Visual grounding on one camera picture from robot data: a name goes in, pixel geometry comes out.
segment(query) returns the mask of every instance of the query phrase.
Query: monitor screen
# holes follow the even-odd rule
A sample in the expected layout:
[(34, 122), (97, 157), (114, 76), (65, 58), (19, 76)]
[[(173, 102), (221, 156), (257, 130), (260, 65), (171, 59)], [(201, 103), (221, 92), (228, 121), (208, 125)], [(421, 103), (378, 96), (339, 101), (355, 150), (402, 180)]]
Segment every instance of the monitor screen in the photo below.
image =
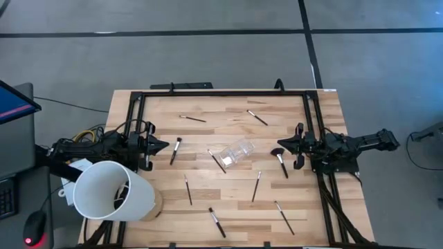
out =
[(0, 124), (39, 111), (41, 107), (17, 90), (0, 81)]

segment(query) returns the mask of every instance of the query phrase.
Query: computer mouse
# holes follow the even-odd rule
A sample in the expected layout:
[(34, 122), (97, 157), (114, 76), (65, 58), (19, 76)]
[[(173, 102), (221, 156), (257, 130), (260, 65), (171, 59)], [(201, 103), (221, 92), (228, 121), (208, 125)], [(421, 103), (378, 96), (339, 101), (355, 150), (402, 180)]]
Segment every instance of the computer mouse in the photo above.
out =
[(35, 246), (43, 237), (46, 213), (38, 210), (29, 215), (23, 229), (23, 240), (28, 246)]

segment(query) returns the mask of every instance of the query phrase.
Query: wooden table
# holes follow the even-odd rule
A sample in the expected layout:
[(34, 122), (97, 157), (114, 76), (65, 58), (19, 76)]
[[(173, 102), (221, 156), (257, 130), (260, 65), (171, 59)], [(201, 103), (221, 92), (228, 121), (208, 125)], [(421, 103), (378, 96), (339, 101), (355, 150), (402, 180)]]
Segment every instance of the wooden table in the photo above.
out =
[[(130, 93), (129, 90), (114, 92), (107, 130), (125, 121)], [(346, 133), (337, 92), (319, 90), (318, 95), (325, 126)], [(154, 135), (171, 145), (151, 157), (152, 172), (138, 173), (161, 191), (164, 208), (153, 221), (128, 222), (124, 246), (168, 246), (169, 242), (176, 242), (177, 246), (239, 247), (262, 246), (264, 241), (270, 241), (272, 246), (328, 244), (317, 180), (308, 158), (301, 170), (294, 170), (295, 156), (286, 151), (283, 156), (289, 173), (286, 179), (277, 158), (269, 154), (278, 147), (277, 139), (292, 137), (299, 122), (306, 124), (301, 97), (148, 97), (146, 101), (143, 119), (156, 125)], [(247, 109), (269, 126), (249, 115)], [(179, 115), (207, 122), (187, 120)], [(169, 166), (177, 137), (183, 141), (173, 166)], [(255, 150), (224, 174), (207, 149), (216, 153), (241, 138), (252, 141)], [(262, 176), (252, 203), (259, 171)], [(184, 174), (188, 177), (192, 206)], [(364, 237), (373, 240), (359, 182), (345, 173), (336, 174), (336, 177), (343, 211)], [(274, 200), (281, 204), (295, 236), (290, 233)], [(224, 228), (225, 239), (208, 212), (209, 207), (214, 209)], [(331, 213), (336, 240), (339, 240), (336, 216)], [(89, 221), (88, 237), (100, 222)], [(116, 240), (117, 227), (115, 222), (111, 242)]]

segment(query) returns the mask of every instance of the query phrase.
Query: clear plastic container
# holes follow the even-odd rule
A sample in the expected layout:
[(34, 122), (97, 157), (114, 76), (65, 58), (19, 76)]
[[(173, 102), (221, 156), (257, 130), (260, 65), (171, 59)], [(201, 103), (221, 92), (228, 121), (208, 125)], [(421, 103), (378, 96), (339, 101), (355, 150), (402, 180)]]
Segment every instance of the clear plastic container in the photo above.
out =
[(253, 143), (251, 143), (251, 141), (241, 139), (227, 146), (227, 148), (220, 152), (218, 156), (222, 165), (227, 168), (235, 165), (245, 156), (251, 155), (254, 148), (255, 146)]

